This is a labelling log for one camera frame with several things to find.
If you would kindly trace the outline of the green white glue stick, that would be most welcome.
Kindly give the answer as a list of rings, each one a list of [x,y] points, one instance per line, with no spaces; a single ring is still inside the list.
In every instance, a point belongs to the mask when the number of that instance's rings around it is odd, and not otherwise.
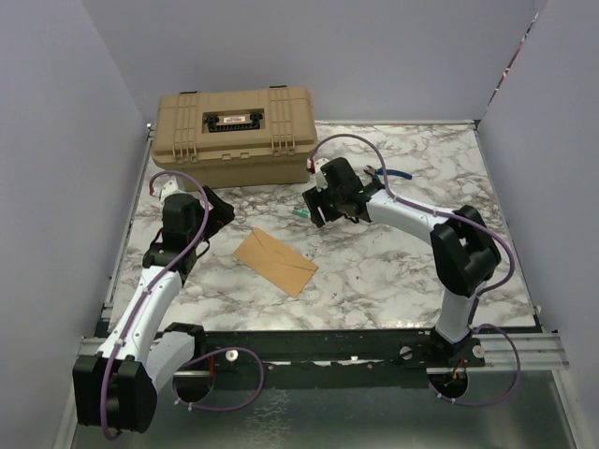
[[[293,209],[292,213],[298,217],[309,219],[310,213],[307,210]]]

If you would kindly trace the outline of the brown paper envelope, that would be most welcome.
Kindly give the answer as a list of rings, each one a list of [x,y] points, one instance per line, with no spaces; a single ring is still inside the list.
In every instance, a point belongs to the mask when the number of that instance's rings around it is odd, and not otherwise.
[[[297,297],[318,266],[259,228],[254,228],[233,256],[291,297]]]

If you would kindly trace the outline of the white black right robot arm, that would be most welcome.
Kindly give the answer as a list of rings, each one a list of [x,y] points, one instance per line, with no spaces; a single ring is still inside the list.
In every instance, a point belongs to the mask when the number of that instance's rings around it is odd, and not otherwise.
[[[455,363],[463,355],[462,342],[471,335],[475,296],[501,261],[478,211],[471,206],[436,210],[418,201],[396,200],[381,181],[362,183],[342,157],[310,161],[307,169],[315,186],[302,197],[317,227],[340,218],[355,224],[363,221],[390,226],[431,246],[444,293],[430,354],[439,365]]]

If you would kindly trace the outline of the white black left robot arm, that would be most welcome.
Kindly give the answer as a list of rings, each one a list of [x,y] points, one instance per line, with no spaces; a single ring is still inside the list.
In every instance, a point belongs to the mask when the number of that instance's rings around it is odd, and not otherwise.
[[[145,432],[153,420],[161,369],[151,355],[155,334],[209,242],[235,218],[234,208],[210,187],[199,197],[166,196],[162,225],[142,257],[138,287],[110,335],[92,355],[79,356],[72,370],[79,424],[100,427],[113,441],[125,431]]]

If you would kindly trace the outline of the tan plastic tool case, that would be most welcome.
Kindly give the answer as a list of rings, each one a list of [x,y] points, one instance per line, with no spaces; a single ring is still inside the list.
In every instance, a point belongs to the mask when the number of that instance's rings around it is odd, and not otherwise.
[[[305,183],[317,141],[305,87],[181,92],[160,98],[152,159],[212,189]]]

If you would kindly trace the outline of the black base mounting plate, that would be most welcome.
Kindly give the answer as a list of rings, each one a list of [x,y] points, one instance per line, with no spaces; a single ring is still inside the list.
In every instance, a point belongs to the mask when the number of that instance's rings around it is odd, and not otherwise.
[[[217,387],[231,390],[254,386],[256,357],[264,365],[265,387],[277,389],[425,388],[429,370],[445,374],[485,365],[474,354],[479,339],[445,343],[428,328],[207,331],[174,323],[165,331],[190,336],[193,356],[212,357]]]

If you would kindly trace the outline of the blue handled pliers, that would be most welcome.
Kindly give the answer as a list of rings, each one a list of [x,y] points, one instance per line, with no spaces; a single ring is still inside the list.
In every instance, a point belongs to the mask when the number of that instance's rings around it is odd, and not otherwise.
[[[383,169],[381,167],[374,168],[372,166],[366,166],[363,169],[363,172],[370,176],[373,180],[378,180],[379,177],[383,175]],[[387,174],[390,177],[402,178],[409,181],[413,178],[411,174],[396,169],[388,169]]]

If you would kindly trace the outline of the aluminium frame rail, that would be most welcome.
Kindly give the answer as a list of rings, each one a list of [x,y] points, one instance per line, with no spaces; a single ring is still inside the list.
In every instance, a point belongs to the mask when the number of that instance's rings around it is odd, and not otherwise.
[[[429,331],[209,332],[208,352],[256,353],[268,365],[328,367],[388,363],[429,374],[490,369],[559,370],[569,365],[557,333],[485,330],[457,349],[437,349]]]

